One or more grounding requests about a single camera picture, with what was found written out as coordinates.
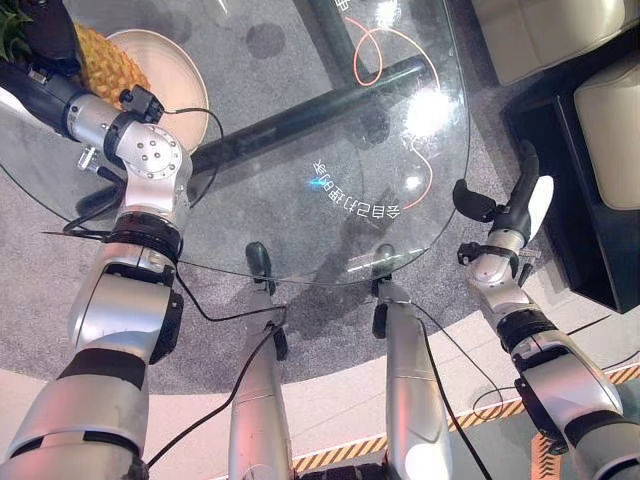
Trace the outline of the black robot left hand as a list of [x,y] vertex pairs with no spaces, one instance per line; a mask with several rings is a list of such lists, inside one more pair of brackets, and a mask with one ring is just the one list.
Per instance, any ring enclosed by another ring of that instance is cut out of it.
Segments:
[[79,40],[63,2],[1,3],[1,87],[66,138],[71,103],[88,92],[82,69]]

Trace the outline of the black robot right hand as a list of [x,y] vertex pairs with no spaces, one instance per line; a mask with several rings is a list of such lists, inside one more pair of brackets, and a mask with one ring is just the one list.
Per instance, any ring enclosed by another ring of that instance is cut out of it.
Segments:
[[551,176],[539,174],[538,154],[530,141],[521,141],[519,151],[522,160],[520,176],[505,205],[469,190],[464,179],[455,183],[452,198],[455,209],[463,216],[481,223],[491,223],[493,231],[517,232],[527,244],[544,221],[555,185]]

